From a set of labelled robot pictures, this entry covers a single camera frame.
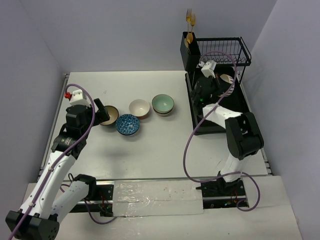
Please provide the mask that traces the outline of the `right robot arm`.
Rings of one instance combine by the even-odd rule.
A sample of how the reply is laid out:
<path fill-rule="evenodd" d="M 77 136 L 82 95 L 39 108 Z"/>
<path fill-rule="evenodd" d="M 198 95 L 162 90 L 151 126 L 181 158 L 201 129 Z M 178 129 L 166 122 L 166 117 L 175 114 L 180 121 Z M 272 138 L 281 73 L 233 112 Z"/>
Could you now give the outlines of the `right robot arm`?
<path fill-rule="evenodd" d="M 213 181 L 217 183 L 218 192 L 227 196 L 244 174 L 248 160 L 264 147 L 264 139 L 252 112 L 233 111 L 218 103 L 204 106 L 202 112 L 203 120 L 213 122 L 225 130 L 229 155 Z"/>

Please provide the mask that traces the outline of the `blue geometric pattern bowl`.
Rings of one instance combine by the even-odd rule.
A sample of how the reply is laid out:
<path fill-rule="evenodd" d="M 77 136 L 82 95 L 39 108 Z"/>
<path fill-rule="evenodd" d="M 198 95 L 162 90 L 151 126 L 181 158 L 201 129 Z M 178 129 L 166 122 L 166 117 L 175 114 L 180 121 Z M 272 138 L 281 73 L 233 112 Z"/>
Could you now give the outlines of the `blue geometric pattern bowl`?
<path fill-rule="evenodd" d="M 140 128 L 139 119 L 132 114 L 123 114 L 115 122 L 117 131 L 124 135 L 130 136 L 135 134 Z"/>

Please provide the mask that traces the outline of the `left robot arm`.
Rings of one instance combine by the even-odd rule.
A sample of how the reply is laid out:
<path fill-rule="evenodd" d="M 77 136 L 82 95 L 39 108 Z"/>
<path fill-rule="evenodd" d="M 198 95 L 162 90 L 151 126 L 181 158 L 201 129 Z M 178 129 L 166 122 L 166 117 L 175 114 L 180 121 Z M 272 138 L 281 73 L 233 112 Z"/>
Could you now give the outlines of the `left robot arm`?
<path fill-rule="evenodd" d="M 98 98 L 91 103 L 76 101 L 66 109 L 66 122 L 54 140 L 43 174 L 19 210 L 9 211 L 5 218 L 11 230 L 10 239 L 55 239 L 61 222 L 77 203 L 97 195 L 96 178 L 79 174 L 70 187 L 56 197 L 64 177 L 86 146 L 91 128 L 109 118 Z"/>

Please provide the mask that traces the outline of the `white striped bowl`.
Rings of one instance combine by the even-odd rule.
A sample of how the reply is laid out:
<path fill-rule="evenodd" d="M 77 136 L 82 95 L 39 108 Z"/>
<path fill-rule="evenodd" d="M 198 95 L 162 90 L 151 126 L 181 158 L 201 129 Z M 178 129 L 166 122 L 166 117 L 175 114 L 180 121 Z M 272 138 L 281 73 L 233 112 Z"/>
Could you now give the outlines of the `white striped bowl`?
<path fill-rule="evenodd" d="M 231 77 L 228 74 L 222 74 L 219 76 L 224 82 L 228 83 L 228 84 L 232 84 L 234 82 L 234 78 Z"/>

